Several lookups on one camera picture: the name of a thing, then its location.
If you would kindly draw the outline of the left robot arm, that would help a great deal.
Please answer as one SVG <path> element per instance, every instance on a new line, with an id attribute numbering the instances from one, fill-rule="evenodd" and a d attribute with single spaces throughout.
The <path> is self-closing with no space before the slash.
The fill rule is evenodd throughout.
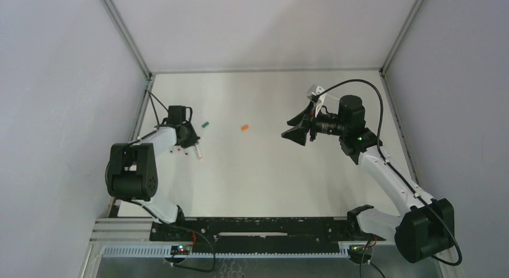
<path id="1" fill-rule="evenodd" d="M 167 117 L 148 134 L 110 148 L 105 169 L 108 194 L 143 208 L 156 222 L 175 223 L 183 216 L 179 205 L 158 191 L 156 158 L 175 147 L 187 149 L 199 144 L 189 106 L 169 106 Z"/>

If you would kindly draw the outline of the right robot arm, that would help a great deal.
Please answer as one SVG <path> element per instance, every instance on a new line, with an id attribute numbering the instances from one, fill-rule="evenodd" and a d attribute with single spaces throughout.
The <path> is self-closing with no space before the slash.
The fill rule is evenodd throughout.
<path id="1" fill-rule="evenodd" d="M 312 96 L 307 107 L 287 121 L 290 128 L 282 138 L 304 146 L 318 134 L 337 136 L 342 151 L 377 182 L 398 211 L 390 215 L 372 205 L 356 207 L 347 213 L 354 228 L 393 242 L 411 263 L 438 259 L 438 253 L 457 247 L 452 204 L 435 199 L 390 162 L 382 142 L 366 127 L 362 99 L 340 98 L 336 113 L 322 112 L 319 100 Z"/>

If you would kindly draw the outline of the white orange tip pen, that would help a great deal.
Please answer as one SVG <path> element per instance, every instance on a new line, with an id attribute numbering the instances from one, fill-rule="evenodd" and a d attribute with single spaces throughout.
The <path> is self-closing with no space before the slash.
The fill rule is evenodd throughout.
<path id="1" fill-rule="evenodd" d="M 194 147 L 195 147 L 195 149 L 196 149 L 196 153 L 197 153 L 197 157 L 198 157 L 198 159 L 199 159 L 199 160 L 202 160 L 202 159 L 203 159 L 203 155 L 202 155 L 202 152 L 201 152 L 201 150 L 200 150 L 200 146 L 199 146 L 199 145 L 195 145 Z"/>

